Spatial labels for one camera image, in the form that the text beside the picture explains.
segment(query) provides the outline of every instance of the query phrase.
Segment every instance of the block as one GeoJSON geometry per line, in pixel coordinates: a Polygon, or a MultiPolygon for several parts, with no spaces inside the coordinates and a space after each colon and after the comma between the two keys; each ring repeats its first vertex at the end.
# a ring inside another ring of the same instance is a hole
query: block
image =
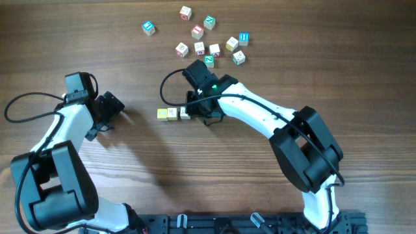
{"type": "Polygon", "coordinates": [[[189,20],[192,15],[192,9],[186,6],[182,6],[181,11],[179,12],[182,20],[189,20]]]}
{"type": "Polygon", "coordinates": [[[239,45],[248,46],[248,40],[250,39],[250,34],[248,32],[240,32],[239,45]]]}
{"type": "Polygon", "coordinates": [[[188,52],[189,52],[189,49],[187,45],[185,45],[182,42],[179,43],[179,45],[176,47],[176,54],[179,55],[180,57],[184,57],[185,55],[187,55],[188,52]]]}
{"type": "Polygon", "coordinates": [[[143,31],[148,35],[155,33],[155,26],[150,22],[146,21],[142,24],[143,31]]]}
{"type": "Polygon", "coordinates": [[[182,120],[190,120],[190,116],[187,114],[185,107],[181,107],[180,117],[182,120]]]}
{"type": "Polygon", "coordinates": [[[203,62],[207,65],[207,68],[214,68],[214,55],[204,56],[203,62]]]}
{"type": "Polygon", "coordinates": [[[235,64],[240,65],[245,60],[246,60],[246,57],[244,56],[242,51],[239,51],[239,52],[233,54],[233,61],[235,62],[235,64]]]}
{"type": "Polygon", "coordinates": [[[203,36],[203,28],[199,25],[195,25],[195,27],[191,30],[192,37],[199,40],[203,36]]]}
{"type": "Polygon", "coordinates": [[[218,44],[210,45],[209,54],[214,55],[214,57],[219,57],[221,55],[220,46],[218,44]]]}
{"type": "Polygon", "coordinates": [[[177,120],[177,108],[168,108],[168,120],[177,120]]]}
{"type": "Polygon", "coordinates": [[[231,37],[226,44],[226,48],[231,52],[233,52],[237,46],[239,46],[239,41],[234,37],[231,37]]]}
{"type": "Polygon", "coordinates": [[[215,18],[212,16],[207,16],[206,19],[203,21],[203,26],[209,30],[212,30],[215,26],[215,18]]]}
{"type": "Polygon", "coordinates": [[[157,119],[159,121],[168,121],[168,109],[157,109],[157,119]]]}
{"type": "Polygon", "coordinates": [[[203,42],[196,42],[195,43],[195,54],[196,55],[204,55],[205,54],[205,46],[203,46],[203,42]]]}

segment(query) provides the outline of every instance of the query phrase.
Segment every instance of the wood grain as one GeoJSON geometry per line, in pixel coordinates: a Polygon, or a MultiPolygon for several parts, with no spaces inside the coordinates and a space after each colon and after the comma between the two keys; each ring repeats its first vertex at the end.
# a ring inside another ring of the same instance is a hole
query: wood grain
{"type": "MultiPolygon", "coordinates": [[[[126,106],[115,131],[85,141],[80,151],[100,196],[142,214],[302,211],[302,196],[268,140],[246,124],[228,118],[207,128],[199,120],[156,119],[165,107],[162,78],[197,59],[190,30],[210,14],[217,23],[202,40],[219,43],[224,55],[213,72],[278,105],[321,113],[344,151],[338,206],[366,212],[371,233],[415,232],[414,2],[66,2],[74,4],[0,6],[0,107],[24,92],[61,95],[66,74],[93,73],[100,91],[126,106]],[[182,5],[192,8],[190,21],[179,18],[182,5]],[[157,28],[152,36],[142,32],[146,20],[157,28]],[[250,32],[250,45],[238,48],[247,59],[237,67],[225,42],[241,31],[250,32]],[[185,58],[174,52],[180,42],[191,48],[185,58]]],[[[165,95],[182,102],[187,90],[176,75],[165,95]]],[[[56,104],[23,99],[10,116],[56,104]]],[[[51,120],[15,125],[0,118],[0,233],[21,233],[10,161],[29,151],[51,120]]]]}

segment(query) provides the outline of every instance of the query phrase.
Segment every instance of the wooden table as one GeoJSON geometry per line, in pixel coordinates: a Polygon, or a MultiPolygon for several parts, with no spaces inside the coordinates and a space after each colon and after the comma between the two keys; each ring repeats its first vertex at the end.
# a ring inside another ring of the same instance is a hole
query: wooden table
{"type": "MultiPolygon", "coordinates": [[[[215,72],[229,74],[278,105],[318,110],[344,151],[341,209],[366,212],[371,233],[416,230],[416,4],[392,1],[157,1],[0,6],[0,107],[25,92],[66,92],[64,76],[93,73],[99,90],[126,106],[115,131],[85,140],[80,155],[99,195],[138,213],[270,214],[303,209],[268,140],[236,119],[160,122],[159,85],[198,57],[190,30],[206,15],[205,46],[219,43],[215,72]],[[192,8],[190,21],[179,17],[192,8]],[[141,24],[154,22],[146,36],[141,24]],[[236,66],[230,36],[250,32],[236,66]],[[185,58],[175,54],[183,42],[185,58]]],[[[180,75],[166,98],[183,102],[180,75]]],[[[57,101],[17,102],[13,118],[52,110],[57,101]]],[[[0,118],[0,232],[21,233],[14,216],[10,161],[28,152],[52,117],[11,124],[0,118]]]]}

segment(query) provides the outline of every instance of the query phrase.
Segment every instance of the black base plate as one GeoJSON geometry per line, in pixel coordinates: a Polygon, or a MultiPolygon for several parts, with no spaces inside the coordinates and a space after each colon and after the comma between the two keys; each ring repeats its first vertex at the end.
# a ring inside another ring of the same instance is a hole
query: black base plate
{"type": "MultiPolygon", "coordinates": [[[[148,226],[148,234],[264,234],[250,215],[187,216],[187,228],[177,227],[177,216],[139,215],[148,226]]],[[[266,225],[275,234],[319,234],[303,213],[265,215],[266,225]]],[[[340,212],[332,222],[330,234],[367,234],[365,213],[340,212]]]]}

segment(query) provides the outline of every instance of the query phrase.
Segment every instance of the cube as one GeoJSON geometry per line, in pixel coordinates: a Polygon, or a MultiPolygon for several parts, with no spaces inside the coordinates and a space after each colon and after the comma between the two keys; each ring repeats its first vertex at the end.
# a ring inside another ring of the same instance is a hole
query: cube
{"type": "Polygon", "coordinates": [[[177,120],[176,107],[168,108],[168,120],[177,120]]]}
{"type": "Polygon", "coordinates": [[[239,41],[234,37],[231,37],[226,44],[226,48],[231,52],[233,52],[237,46],[239,46],[239,41]]]}
{"type": "Polygon", "coordinates": [[[203,26],[209,30],[212,30],[215,26],[215,18],[212,16],[207,16],[206,19],[203,21],[203,26]]]}
{"type": "Polygon", "coordinates": [[[182,20],[189,20],[192,15],[192,10],[189,7],[182,6],[181,11],[179,12],[182,20]]]}
{"type": "Polygon", "coordinates": [[[188,52],[189,52],[189,49],[187,45],[185,45],[182,42],[179,43],[179,45],[176,47],[176,54],[179,55],[180,57],[184,57],[185,55],[187,55],[188,52]]]}
{"type": "Polygon", "coordinates": [[[221,55],[220,46],[218,44],[210,45],[209,54],[214,55],[214,57],[219,57],[221,55]]]}
{"type": "Polygon", "coordinates": [[[159,121],[168,121],[168,109],[157,109],[157,119],[159,121]]]}
{"type": "Polygon", "coordinates": [[[186,108],[185,107],[181,107],[181,119],[182,120],[190,120],[190,116],[187,114],[186,112],[186,108]]]}
{"type": "Polygon", "coordinates": [[[203,62],[207,68],[214,68],[214,55],[206,55],[203,58],[203,62]]]}
{"type": "Polygon", "coordinates": [[[242,33],[240,32],[239,45],[247,46],[249,39],[250,39],[250,34],[248,32],[242,32],[242,33]]]}
{"type": "Polygon", "coordinates": [[[203,46],[203,42],[196,42],[195,43],[195,54],[196,55],[204,55],[205,54],[205,46],[203,46]]]}
{"type": "Polygon", "coordinates": [[[155,26],[150,22],[146,21],[142,24],[143,31],[148,35],[155,33],[155,26]]]}
{"type": "Polygon", "coordinates": [[[242,53],[242,51],[239,51],[237,53],[234,53],[234,55],[233,55],[233,61],[235,62],[235,64],[240,65],[245,60],[246,60],[246,57],[244,56],[244,54],[242,53]]]}
{"type": "Polygon", "coordinates": [[[199,25],[195,25],[195,27],[191,30],[192,37],[199,40],[203,36],[203,28],[199,25]]]}

